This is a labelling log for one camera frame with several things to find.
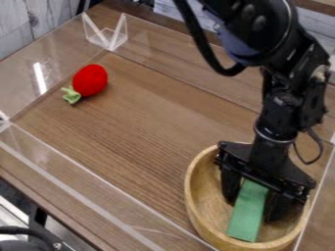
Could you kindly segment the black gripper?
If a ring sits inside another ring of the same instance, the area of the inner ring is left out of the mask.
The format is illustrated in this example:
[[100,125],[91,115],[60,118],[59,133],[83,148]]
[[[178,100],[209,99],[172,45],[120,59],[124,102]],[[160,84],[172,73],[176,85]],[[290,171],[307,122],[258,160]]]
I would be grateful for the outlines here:
[[315,179],[297,166],[290,148],[297,136],[287,138],[255,131],[251,143],[221,141],[215,164],[222,171],[222,191],[229,204],[234,204],[241,180],[247,178],[273,192],[266,199],[265,221],[285,219],[302,212]]

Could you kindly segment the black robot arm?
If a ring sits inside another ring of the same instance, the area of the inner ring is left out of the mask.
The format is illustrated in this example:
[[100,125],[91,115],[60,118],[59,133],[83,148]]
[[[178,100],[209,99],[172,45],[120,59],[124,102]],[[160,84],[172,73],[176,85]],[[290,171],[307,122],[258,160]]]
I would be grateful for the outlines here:
[[326,114],[330,56],[301,25],[291,0],[201,0],[221,24],[219,37],[235,60],[222,71],[237,75],[258,66],[263,108],[251,143],[219,143],[217,163],[223,194],[234,202],[246,178],[270,189],[265,219],[278,221],[302,207],[315,179],[290,157],[301,132],[313,133]]

